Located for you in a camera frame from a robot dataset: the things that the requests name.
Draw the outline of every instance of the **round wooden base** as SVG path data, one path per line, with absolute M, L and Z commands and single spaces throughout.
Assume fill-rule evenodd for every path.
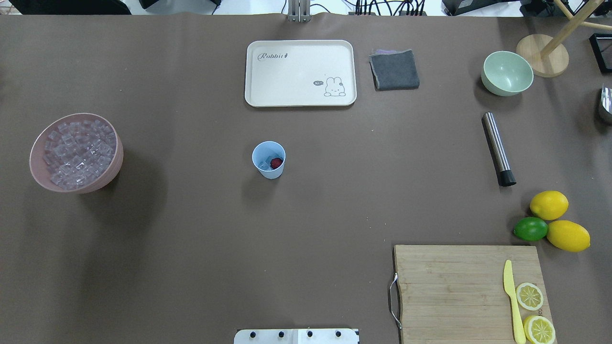
M 517 54 L 522 56 L 534 70 L 534 74 L 544 78 L 553 78 L 565 72 L 570 63 L 570 56 L 563 44 L 559 44 L 545 58 L 540 57 L 540 51 L 553 38 L 542 34 L 529 35 L 518 43 Z

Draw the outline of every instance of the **yellow lemon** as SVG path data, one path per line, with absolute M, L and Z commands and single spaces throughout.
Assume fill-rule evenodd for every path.
M 537 285 L 521 283 L 517 287 L 517 301 L 527 310 L 538 310 L 544 304 L 544 295 Z
M 562 250 L 580 252 L 591 246 L 591 236 L 584 227 L 567 220 L 548 224 L 546 238 Z
M 552 344 L 556 337 L 553 323 L 540 315 L 530 315 L 523 323 L 525 336 L 533 344 Z
M 569 205 L 565 195 L 558 191 L 549 190 L 534 196 L 529 208 L 535 216 L 542 220 L 554 220 L 565 214 Z

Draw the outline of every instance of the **lemon slice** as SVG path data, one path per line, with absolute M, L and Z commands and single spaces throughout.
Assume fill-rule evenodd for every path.
M 527 310 L 538 310 L 544 304 L 544 295 L 537 285 L 521 283 L 517 287 L 517 301 Z
M 533 344 L 553 344 L 555 339 L 553 323 L 540 315 L 530 315 L 523 325 L 527 339 Z

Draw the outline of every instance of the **gray cloth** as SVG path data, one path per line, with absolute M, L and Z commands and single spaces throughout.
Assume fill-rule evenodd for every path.
M 376 89 L 419 88 L 419 75 L 414 63 L 412 49 L 405 51 L 377 50 L 370 55 L 370 65 L 374 73 Z

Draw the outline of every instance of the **yellow knife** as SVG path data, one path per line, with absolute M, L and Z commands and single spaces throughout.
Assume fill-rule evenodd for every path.
M 514 289 L 514 276 L 512 275 L 512 262 L 507 260 L 504 266 L 504 291 L 510 296 L 512 306 L 512 327 L 514 329 L 514 341 L 518 344 L 525 344 L 525 332 L 521 313 L 518 311 L 517 291 Z

